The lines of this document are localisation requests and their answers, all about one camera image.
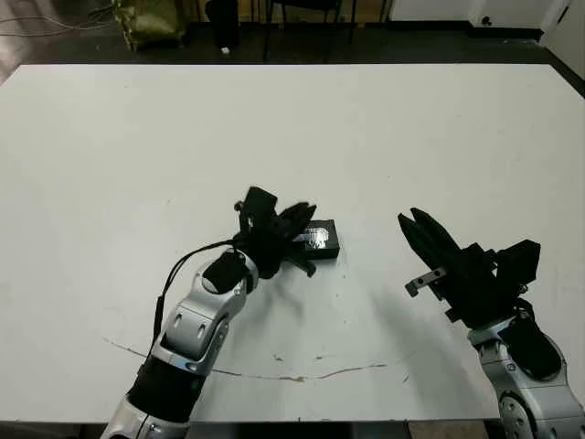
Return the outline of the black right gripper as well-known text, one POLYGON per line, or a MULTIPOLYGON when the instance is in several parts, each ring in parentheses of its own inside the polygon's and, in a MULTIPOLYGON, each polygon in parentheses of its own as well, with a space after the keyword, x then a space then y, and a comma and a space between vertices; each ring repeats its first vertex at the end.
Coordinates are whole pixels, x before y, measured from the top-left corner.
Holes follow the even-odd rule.
POLYGON ((430 268, 406 283, 414 297, 428 287, 448 304, 447 318, 479 328, 515 314, 524 283, 495 263, 496 253, 478 244, 461 250, 451 234, 430 214, 411 208, 412 219, 399 213, 399 226, 411 249, 430 268))

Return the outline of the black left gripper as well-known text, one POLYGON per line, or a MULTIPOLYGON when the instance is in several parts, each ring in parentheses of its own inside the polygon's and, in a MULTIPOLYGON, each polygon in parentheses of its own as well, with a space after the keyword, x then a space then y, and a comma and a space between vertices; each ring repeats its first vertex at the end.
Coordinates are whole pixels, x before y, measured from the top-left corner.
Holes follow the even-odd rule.
POLYGON ((283 262, 290 262, 312 277, 316 267, 295 249, 293 241, 305 230, 315 211, 315 205, 298 202, 279 215, 269 213, 263 219, 241 212, 233 246, 255 263, 262 279, 271 279, 283 262))

